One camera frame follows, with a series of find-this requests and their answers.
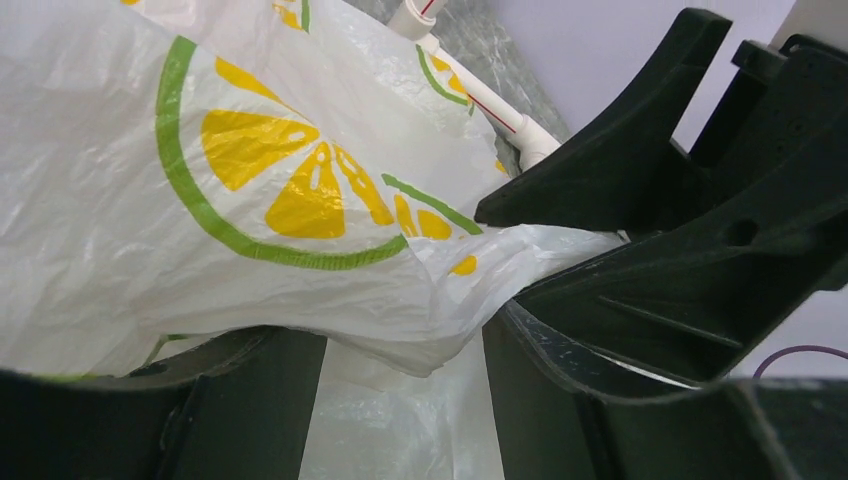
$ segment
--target white wall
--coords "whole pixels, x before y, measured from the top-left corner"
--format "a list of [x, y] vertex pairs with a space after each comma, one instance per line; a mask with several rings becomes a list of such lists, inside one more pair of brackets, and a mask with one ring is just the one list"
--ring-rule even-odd
[[[680, 9], [708, 8], [734, 20], [675, 133], [675, 138], [687, 148], [697, 138], [736, 71], [730, 58], [739, 43], [744, 39], [771, 41], [795, 3], [794, 0], [488, 1], [572, 132], [586, 126], [627, 86]], [[836, 37], [842, 39], [848, 31], [845, 2], [801, 0], [799, 5], [805, 8], [796, 11], [796, 20], [811, 23], [807, 17], [823, 16], [828, 21], [820, 22], [816, 18], [812, 22], [821, 27], [815, 29], [821, 32], [803, 33], [819, 33], [819, 37], [830, 41]], [[750, 376], [771, 353], [807, 343], [848, 350], [848, 290], [817, 293], [751, 352], [734, 375]], [[818, 353], [800, 353], [779, 360], [767, 374], [848, 377], [848, 361]]]
[[586, 126], [659, 44], [677, 13], [708, 8], [734, 20], [675, 138], [691, 146], [735, 73], [744, 39], [771, 40], [794, 0], [489, 0], [568, 127]]

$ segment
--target green lemon rind outline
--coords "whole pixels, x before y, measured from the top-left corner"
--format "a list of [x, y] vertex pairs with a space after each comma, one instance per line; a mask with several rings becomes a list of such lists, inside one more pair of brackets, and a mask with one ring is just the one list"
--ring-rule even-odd
[[424, 53], [424, 49], [421, 48], [421, 45], [416, 45], [415, 49], [418, 50], [418, 61], [421, 63], [421, 69], [424, 70], [424, 76], [427, 77], [427, 81], [430, 82], [430, 86], [433, 87], [433, 90], [436, 91], [439, 95], [447, 98], [448, 100], [458, 103], [463, 107], [468, 106], [468, 99], [462, 98], [458, 95], [454, 95], [449, 91], [445, 90], [437, 80], [436, 77], [433, 76], [433, 72], [430, 71], [430, 65], [427, 63], [427, 57]]
[[312, 17], [309, 12], [309, 0], [303, 0], [300, 7], [300, 23], [301, 27], [303, 27], [303, 31], [309, 33], [309, 21], [312, 20]]
[[453, 222], [459, 228], [465, 230], [470, 235], [480, 235], [483, 233], [483, 229], [480, 228], [479, 225], [474, 223], [474, 220], [466, 217], [465, 215], [457, 212], [456, 210], [449, 207], [445, 202], [431, 197], [426, 193], [418, 190], [417, 188], [409, 185], [408, 183], [403, 183], [397, 178], [389, 175], [388, 173], [383, 174], [383, 182], [389, 187], [394, 187], [401, 192], [408, 195], [410, 198], [414, 198], [421, 203], [424, 203], [430, 207], [436, 209], [437, 212], [441, 213], [442, 216]]
[[171, 187], [198, 225], [235, 253], [248, 258], [314, 270], [352, 270], [402, 252], [406, 238], [398, 235], [375, 248], [355, 253], [315, 253], [259, 242], [222, 218], [191, 176], [180, 144], [180, 102], [183, 84], [197, 48], [185, 37], [176, 37], [162, 68], [156, 97], [156, 142], [159, 159]]

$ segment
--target white plastic bag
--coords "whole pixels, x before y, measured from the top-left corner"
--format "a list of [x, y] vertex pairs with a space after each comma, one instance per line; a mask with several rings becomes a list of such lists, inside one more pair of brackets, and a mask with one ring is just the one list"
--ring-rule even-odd
[[427, 378], [332, 341], [300, 480], [503, 480], [482, 335]]
[[3, 367], [120, 375], [169, 335], [269, 324], [424, 376], [618, 245], [471, 221], [506, 180], [490, 127], [340, 1], [125, 3], [171, 31], [113, 2], [0, 6]]

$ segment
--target screw hole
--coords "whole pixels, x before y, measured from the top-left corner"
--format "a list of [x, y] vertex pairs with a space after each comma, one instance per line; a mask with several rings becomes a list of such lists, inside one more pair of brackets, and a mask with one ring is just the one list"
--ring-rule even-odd
[[760, 231], [752, 220], [740, 220], [724, 231], [724, 242], [731, 247], [747, 247]]

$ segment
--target red line on pipe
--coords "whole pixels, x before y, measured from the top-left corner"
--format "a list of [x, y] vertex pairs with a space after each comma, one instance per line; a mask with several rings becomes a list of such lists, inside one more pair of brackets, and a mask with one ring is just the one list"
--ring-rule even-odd
[[421, 15], [422, 15], [422, 16], [423, 16], [425, 13], [427, 13], [427, 10], [429, 10], [429, 9], [430, 9], [430, 5], [432, 5], [432, 4], [433, 4], [433, 2], [435, 2], [435, 1], [436, 1], [436, 0], [430, 0], [430, 1], [427, 3], [427, 5], [424, 5], [424, 10], [421, 10]]
[[501, 125], [503, 125], [504, 127], [506, 127], [506, 129], [507, 129], [507, 130], [509, 130], [509, 131], [510, 131], [510, 132], [512, 132], [512, 133], [515, 133], [515, 129], [514, 129], [514, 128], [510, 127], [510, 126], [509, 126], [506, 122], [504, 122], [504, 121], [503, 121], [503, 119], [502, 119], [501, 117], [499, 117], [499, 116], [495, 115], [495, 114], [494, 114], [491, 110], [489, 110], [488, 108], [486, 108], [486, 106], [485, 106], [485, 105], [483, 105], [482, 103], [480, 103], [480, 101], [479, 101], [479, 100], [477, 100], [476, 98], [474, 98], [474, 97], [473, 97], [473, 96], [471, 96], [470, 94], [468, 95], [468, 97], [469, 97], [471, 100], [473, 100], [473, 101], [474, 101], [474, 103], [476, 103], [477, 105], [479, 105], [479, 106], [480, 106], [480, 108], [482, 108], [483, 110], [485, 110], [485, 111], [486, 111], [486, 113], [488, 113], [489, 115], [491, 115], [491, 116], [492, 116], [495, 120], [497, 120], [497, 121], [501, 122]]

